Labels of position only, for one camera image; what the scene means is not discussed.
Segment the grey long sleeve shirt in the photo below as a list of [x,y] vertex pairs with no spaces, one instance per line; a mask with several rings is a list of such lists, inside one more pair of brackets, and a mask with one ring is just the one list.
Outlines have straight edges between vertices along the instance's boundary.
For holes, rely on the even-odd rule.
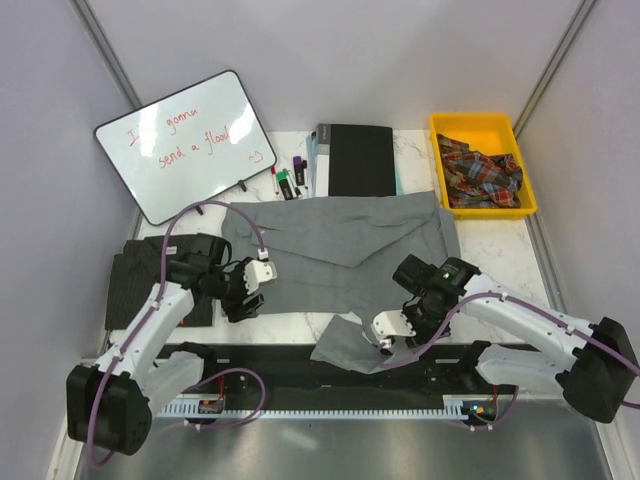
[[375,346],[372,323],[398,310],[409,293],[392,279],[410,254],[441,265],[461,254],[452,213],[432,191],[392,197],[324,197],[239,203],[221,232],[238,257],[266,245],[277,270],[260,288],[262,314],[330,313],[312,359],[363,374],[412,356],[405,344],[392,357]]

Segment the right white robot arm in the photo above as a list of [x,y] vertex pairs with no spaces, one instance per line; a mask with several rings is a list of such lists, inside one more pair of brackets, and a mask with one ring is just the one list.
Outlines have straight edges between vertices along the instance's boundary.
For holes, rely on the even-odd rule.
[[512,349],[476,341],[458,368],[458,381],[477,394],[492,385],[560,395],[583,416],[611,423],[626,405],[639,363],[623,325],[609,317],[593,323],[532,303],[459,258],[441,266],[414,255],[394,281],[413,299],[389,313],[386,340],[405,339],[415,356],[430,349],[453,317],[485,320],[528,344]]

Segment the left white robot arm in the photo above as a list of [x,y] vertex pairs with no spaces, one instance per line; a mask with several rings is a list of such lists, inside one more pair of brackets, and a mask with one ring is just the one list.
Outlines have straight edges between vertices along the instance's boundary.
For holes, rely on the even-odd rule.
[[158,355],[198,301],[219,301],[233,321],[254,318],[264,302],[259,288],[277,276],[264,244],[255,257],[235,261],[227,240],[198,234],[181,251],[165,237],[159,253],[159,280],[124,339],[66,379],[67,434],[89,449],[132,455],[176,397],[215,389],[221,374],[213,348],[184,342],[166,360]]

